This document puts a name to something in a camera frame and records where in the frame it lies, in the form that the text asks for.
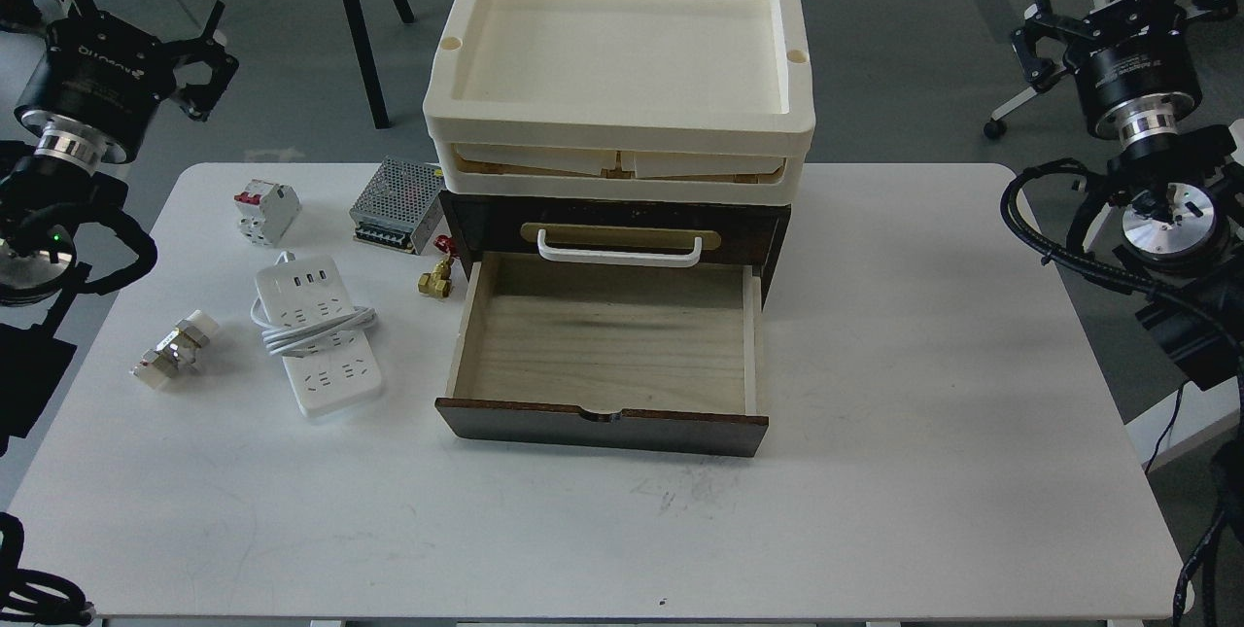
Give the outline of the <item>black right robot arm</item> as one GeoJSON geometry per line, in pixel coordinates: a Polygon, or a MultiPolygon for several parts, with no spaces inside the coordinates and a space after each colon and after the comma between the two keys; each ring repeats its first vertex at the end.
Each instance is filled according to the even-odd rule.
{"type": "Polygon", "coordinates": [[[1010,32],[1028,88],[984,136],[1071,80],[1088,136],[1120,153],[1102,172],[1071,157],[1028,167],[1001,220],[1041,262],[1142,296],[1137,320],[1188,382],[1242,384],[1242,129],[1179,129],[1203,100],[1188,29],[1234,17],[1238,0],[1092,1],[1070,17],[1033,0],[1010,32]]]}

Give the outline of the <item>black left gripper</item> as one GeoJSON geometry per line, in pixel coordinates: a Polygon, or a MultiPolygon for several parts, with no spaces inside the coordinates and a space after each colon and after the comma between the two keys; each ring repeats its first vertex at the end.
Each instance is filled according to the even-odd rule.
{"type": "MultiPolygon", "coordinates": [[[[216,1],[199,47],[229,44],[219,24],[225,2],[216,1]]],[[[46,30],[46,52],[15,108],[19,123],[36,136],[34,156],[70,163],[136,160],[160,100],[175,90],[174,70],[192,63],[211,68],[202,85],[175,90],[188,118],[205,122],[239,68],[229,52],[184,56],[177,42],[160,42],[111,12],[55,20],[46,30]]]]}

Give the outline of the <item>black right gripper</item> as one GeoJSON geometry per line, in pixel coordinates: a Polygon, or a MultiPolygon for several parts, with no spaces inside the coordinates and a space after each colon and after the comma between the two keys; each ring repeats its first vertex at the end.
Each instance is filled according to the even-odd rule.
{"type": "Polygon", "coordinates": [[[1052,0],[1033,0],[1029,24],[1013,30],[1010,44],[1033,91],[1052,90],[1070,68],[1088,136],[1110,141],[1120,136],[1123,109],[1140,100],[1172,106],[1178,121],[1198,108],[1203,92],[1186,25],[1199,17],[1169,10],[1084,21],[1054,12],[1052,0]],[[1037,53],[1040,39],[1066,44],[1066,68],[1037,53]]]}

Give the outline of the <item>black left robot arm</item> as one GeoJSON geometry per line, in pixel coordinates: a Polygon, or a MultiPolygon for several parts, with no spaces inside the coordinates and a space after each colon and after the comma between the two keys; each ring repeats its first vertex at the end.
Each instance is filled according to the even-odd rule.
{"type": "MultiPolygon", "coordinates": [[[[44,58],[15,104],[35,144],[2,144],[1,300],[53,299],[44,322],[2,327],[4,440],[29,434],[73,358],[75,345],[56,338],[73,299],[116,292],[156,267],[156,243],[123,211],[127,185],[98,165],[137,158],[160,101],[207,119],[238,70],[215,39],[223,2],[198,37],[160,42],[93,0],[71,1],[46,25],[44,58]]],[[[36,17],[32,0],[2,0],[5,24],[36,17]]]]}

